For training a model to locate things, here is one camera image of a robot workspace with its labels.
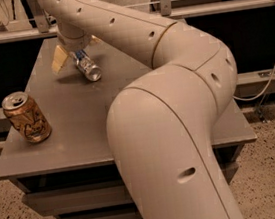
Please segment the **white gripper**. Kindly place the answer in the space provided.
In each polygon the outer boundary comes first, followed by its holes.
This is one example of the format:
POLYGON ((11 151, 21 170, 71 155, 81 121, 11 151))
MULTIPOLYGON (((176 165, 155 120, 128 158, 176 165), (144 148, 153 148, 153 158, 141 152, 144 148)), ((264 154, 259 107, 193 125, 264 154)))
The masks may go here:
POLYGON ((73 24, 64 21, 57 21, 57 23, 57 38, 61 45, 58 44, 53 53, 51 69, 55 74, 58 74, 64 67, 69 57, 68 52, 80 51, 85 49, 88 44, 95 46, 101 42, 98 37, 90 35, 73 24))

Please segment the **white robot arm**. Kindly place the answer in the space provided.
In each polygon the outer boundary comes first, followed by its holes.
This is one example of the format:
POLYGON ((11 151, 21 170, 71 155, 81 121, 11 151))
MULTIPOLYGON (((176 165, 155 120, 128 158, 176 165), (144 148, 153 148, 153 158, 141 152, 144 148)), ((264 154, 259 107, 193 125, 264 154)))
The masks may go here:
POLYGON ((180 21, 98 0, 37 0, 60 23, 95 35, 150 68, 114 99, 110 150, 143 219, 244 219, 212 150, 233 99, 234 57, 180 21))

